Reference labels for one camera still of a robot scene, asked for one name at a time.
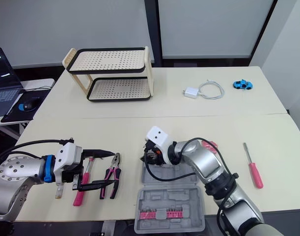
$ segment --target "black cable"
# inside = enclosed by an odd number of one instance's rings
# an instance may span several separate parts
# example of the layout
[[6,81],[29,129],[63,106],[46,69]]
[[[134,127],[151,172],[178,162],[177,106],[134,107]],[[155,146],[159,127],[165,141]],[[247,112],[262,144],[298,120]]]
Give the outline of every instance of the black cable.
[[10,154],[23,154],[23,155],[27,155],[27,156],[30,156],[30,157],[33,157],[33,158],[36,158],[36,159],[41,159],[41,157],[38,157],[38,156],[35,156],[29,152],[26,152],[26,151],[11,151],[11,152],[7,152],[5,154],[5,156],[7,155],[10,155]]
[[33,145],[33,144],[59,143],[61,145],[65,145],[68,142],[73,143],[74,141],[72,139],[69,139],[69,140],[68,139],[67,140],[63,140],[63,139],[61,139],[61,140],[58,140],[58,139],[45,139],[45,140],[37,140],[37,141],[32,141],[32,142],[27,142],[27,143],[19,144],[19,145],[16,145],[14,147],[8,148],[7,150],[3,151],[0,154],[0,159],[2,159],[3,157],[5,157],[5,155],[8,152],[11,152],[12,150],[15,150],[15,149],[18,149],[18,148],[22,148],[22,147],[25,147],[25,146],[29,146],[29,145]]
[[169,182],[169,181],[174,181],[174,180],[178,180],[178,179],[181,179],[181,178],[185,178],[185,177],[188,177],[188,176],[192,176],[192,175],[195,175],[195,173],[189,173],[189,174],[186,174],[186,175],[183,175],[183,176],[178,176],[178,177],[175,177],[175,178],[158,178],[156,177],[150,170],[149,168],[149,164],[146,160],[146,152],[144,152],[144,163],[145,163],[145,167],[146,169],[148,170],[150,176],[152,176],[154,179],[158,180],[158,181],[162,181],[162,182]]
[[219,221],[219,216],[220,216],[220,213],[221,211],[224,209],[224,204],[225,202],[227,202],[228,198],[230,197],[230,195],[235,191],[237,185],[234,184],[234,186],[232,187],[232,189],[227,193],[227,195],[224,197],[223,201],[221,202],[221,204],[219,205],[218,207],[218,212],[217,212],[217,225],[218,225],[218,228],[219,230],[221,231],[221,233],[224,235],[224,236],[227,236],[227,233],[225,232],[225,230],[223,229],[222,225],[220,224],[220,221]]
[[225,167],[225,169],[227,170],[227,172],[229,173],[229,175],[232,176],[232,174],[230,173],[230,171],[229,171],[229,169],[228,169],[228,167],[227,167],[227,165],[226,165],[226,163],[225,163],[225,161],[224,161],[224,159],[223,159],[223,157],[222,157],[222,154],[220,153],[220,151],[218,150],[218,148],[217,148],[214,144],[212,144],[210,141],[208,141],[208,140],[206,140],[206,139],[203,139],[203,138],[193,138],[193,139],[188,140],[188,141],[185,143],[185,145],[183,146],[183,148],[181,149],[181,151],[180,151],[180,153],[179,153],[179,156],[182,156],[183,151],[184,151],[184,149],[186,148],[186,146],[187,146],[189,143],[191,143],[192,141],[194,141],[194,140],[202,140],[202,141],[205,141],[206,143],[208,143],[209,145],[211,145],[211,146],[215,149],[215,151],[217,151],[217,153],[218,153],[218,155],[219,155],[219,157],[220,157],[220,159],[221,159],[221,161],[222,161],[222,163],[223,163],[223,166]]
[[47,89],[47,90],[51,90],[52,88],[53,88],[53,87],[51,87],[51,86],[42,86],[42,87],[39,87],[39,88],[22,89],[22,90],[20,90],[20,93],[26,93],[26,92],[34,91],[34,90],[37,90],[37,89]]

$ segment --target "table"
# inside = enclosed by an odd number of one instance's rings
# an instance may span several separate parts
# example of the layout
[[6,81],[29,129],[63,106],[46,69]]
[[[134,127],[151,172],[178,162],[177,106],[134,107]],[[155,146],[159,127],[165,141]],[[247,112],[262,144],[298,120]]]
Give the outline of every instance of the table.
[[[153,68],[153,77],[154,96],[147,101],[94,103],[87,100],[81,88],[65,70],[34,118],[187,117],[286,113],[268,80],[257,66]],[[197,88],[207,79],[218,82],[224,88],[223,98],[192,99],[182,95],[186,87]],[[241,79],[251,81],[253,89],[233,88],[233,82]],[[212,85],[204,87],[203,91],[208,95],[219,93]]]
[[[43,86],[49,86],[52,87],[55,84],[54,79],[41,79],[41,80],[29,80],[29,81],[21,81],[21,84],[24,89],[35,89],[35,88],[40,88]],[[16,104],[16,102],[19,100],[21,97],[21,94],[18,96],[18,98],[14,101],[13,105],[9,109],[9,111],[12,109],[12,107]],[[21,124],[21,123],[28,123],[29,120],[21,120],[21,121],[12,121],[12,122],[1,122],[1,119],[3,118],[0,117],[0,131],[4,132],[5,134],[9,135],[10,137],[14,139],[19,139],[20,134],[12,130],[11,128],[7,127],[7,125],[11,124]]]
[[[136,196],[143,187],[140,181],[142,146],[147,131],[157,125],[176,141],[202,137],[218,144],[231,172],[237,172],[238,184],[261,211],[300,208],[300,132],[287,114],[238,115],[215,117],[165,118],[57,118],[35,119],[18,143],[39,139],[73,137],[82,148],[96,148],[121,153],[121,177],[114,200],[104,200],[100,191],[85,194],[83,205],[72,206],[76,191],[65,184],[61,199],[55,199],[54,183],[31,188],[17,221],[92,221],[121,220],[135,217]],[[260,171],[264,188],[253,186],[243,148]],[[57,144],[22,148],[36,155],[56,154]],[[95,160],[90,180],[103,179],[111,157]],[[213,198],[204,193],[205,213],[216,214]]]

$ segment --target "laptop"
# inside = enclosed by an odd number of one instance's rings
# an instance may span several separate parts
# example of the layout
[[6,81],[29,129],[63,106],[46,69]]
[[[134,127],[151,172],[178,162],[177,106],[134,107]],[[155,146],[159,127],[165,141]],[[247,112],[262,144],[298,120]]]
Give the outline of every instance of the laptop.
[[0,48],[0,117],[9,111],[22,88],[18,76]]

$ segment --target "gray plastic case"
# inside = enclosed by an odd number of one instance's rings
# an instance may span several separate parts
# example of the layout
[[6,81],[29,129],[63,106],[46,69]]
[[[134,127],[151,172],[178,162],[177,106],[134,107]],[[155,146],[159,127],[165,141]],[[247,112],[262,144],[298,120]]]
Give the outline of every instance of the gray plastic case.
[[[149,167],[152,173],[160,178],[174,178],[192,172],[192,168],[185,163],[176,166],[149,165]],[[196,175],[171,182],[161,182],[152,178],[143,164],[141,181],[144,188],[138,193],[134,226],[137,234],[184,233],[204,230],[204,200],[200,187],[196,186]],[[167,209],[181,207],[183,218],[166,218]],[[152,209],[156,210],[156,219],[139,218],[141,210]]]

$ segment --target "mouse pad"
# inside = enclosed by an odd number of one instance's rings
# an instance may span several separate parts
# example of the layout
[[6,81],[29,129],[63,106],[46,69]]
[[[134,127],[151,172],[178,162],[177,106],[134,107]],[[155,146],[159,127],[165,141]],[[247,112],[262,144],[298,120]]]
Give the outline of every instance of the mouse pad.
[[[1,122],[13,122],[13,121],[21,121],[21,120],[32,120],[34,114],[37,109],[41,106],[42,102],[46,98],[47,94],[50,90],[38,90],[38,91],[29,91],[22,94],[20,99],[16,102],[16,104],[12,107],[11,111],[4,115],[1,119]],[[23,103],[29,101],[33,98],[40,98],[39,104],[32,111],[22,111]]]

